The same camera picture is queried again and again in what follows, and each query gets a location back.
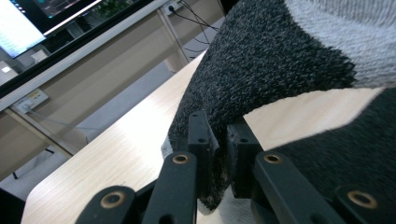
monitor screen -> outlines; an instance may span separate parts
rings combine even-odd
[[[19,5],[0,1],[0,47],[11,58],[16,58],[34,47],[45,37],[21,13]]]
[[[51,35],[102,0],[8,0],[44,35]]]

black and gray sweater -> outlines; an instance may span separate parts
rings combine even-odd
[[[163,144],[187,136],[203,109],[218,140],[213,210],[229,184],[223,170],[226,126],[255,108],[310,91],[396,84],[393,0],[240,0],[199,64]]]

power socket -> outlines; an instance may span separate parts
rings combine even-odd
[[[35,108],[37,105],[43,103],[49,97],[40,89],[36,89],[31,93],[21,98],[14,106],[23,114],[26,114],[30,109]]]
[[[183,4],[180,0],[170,0],[169,2],[163,4],[163,9],[166,16],[169,16],[173,13],[169,10],[169,7],[173,7],[174,11],[177,11],[179,8],[183,7]]]

cable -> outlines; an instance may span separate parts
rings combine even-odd
[[[203,25],[203,26],[210,27],[210,28],[214,29],[215,31],[217,31],[217,29],[218,29],[218,28],[213,27],[213,26],[211,26],[211,25],[203,24],[203,23],[200,23],[200,22],[197,22],[197,21],[193,21],[193,20],[190,19],[190,18],[187,18],[187,17],[184,17],[184,16],[180,16],[180,15],[178,15],[178,14],[175,12],[175,10],[174,10],[174,8],[173,8],[172,6],[169,7],[169,11],[175,13],[175,15],[177,15],[177,16],[179,16],[180,18],[183,18],[183,19],[185,19],[185,20],[192,21],[192,22],[201,24],[201,25]]]
[[[56,119],[50,119],[50,118],[48,118],[48,117],[45,116],[45,115],[42,115],[42,114],[40,114],[40,113],[37,113],[37,112],[33,111],[33,110],[30,108],[29,105],[26,106],[25,109],[26,109],[29,113],[31,113],[31,114],[33,114],[33,115],[39,117],[39,118],[42,118],[42,119],[51,121],[51,122],[53,122],[53,123],[62,124],[63,126],[69,127],[69,128],[72,128],[72,129],[96,130],[96,131],[104,131],[104,130],[105,130],[105,129],[97,129],[97,128],[78,127],[78,126],[69,125],[69,124],[67,124],[67,123],[65,123],[65,122],[61,122],[61,121],[56,120]]]
[[[196,14],[192,11],[192,8],[190,7],[190,5],[188,5],[187,3],[185,3],[183,0],[181,0],[180,2],[181,2],[181,4],[183,4],[189,11],[191,11],[192,14],[194,14],[195,20],[196,20],[197,22],[199,22],[198,15],[196,15]],[[207,43],[207,44],[210,44],[210,41],[209,41],[209,39],[207,38],[207,35],[206,35],[206,33],[205,33],[204,27],[202,27],[201,24],[199,24],[199,27],[201,27],[202,33],[203,33],[204,36],[205,36],[206,43]]]
[[[201,49],[201,50],[186,49],[186,50],[191,51],[191,52],[197,52],[197,53],[200,53],[200,52],[204,51],[204,49]]]
[[[198,41],[198,42],[200,42],[200,43],[202,43],[202,44],[207,44],[207,45],[210,45],[210,43],[206,43],[206,42],[204,42],[204,41],[201,41],[201,40],[199,40],[199,39],[197,39],[197,38],[194,38],[194,40],[196,40],[196,41]]]
[[[209,27],[212,27],[212,29],[214,29],[216,32],[219,31],[219,28],[217,27],[213,27],[211,25],[209,25],[206,21],[204,21],[200,16],[198,16],[193,10],[192,7],[185,1],[180,0],[181,4],[183,4],[192,14],[194,14],[194,16],[198,17],[204,24],[206,24]]]

desk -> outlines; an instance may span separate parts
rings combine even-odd
[[[22,223],[74,223],[101,189],[123,185],[139,190],[154,180],[163,163],[160,147],[201,59],[202,55],[189,63],[35,187]],[[312,92],[265,106],[245,118],[263,148],[269,149],[349,122],[380,92]],[[198,223],[230,223],[224,219],[224,208],[223,202],[212,215],[199,214]],[[234,219],[243,221],[243,217]]]

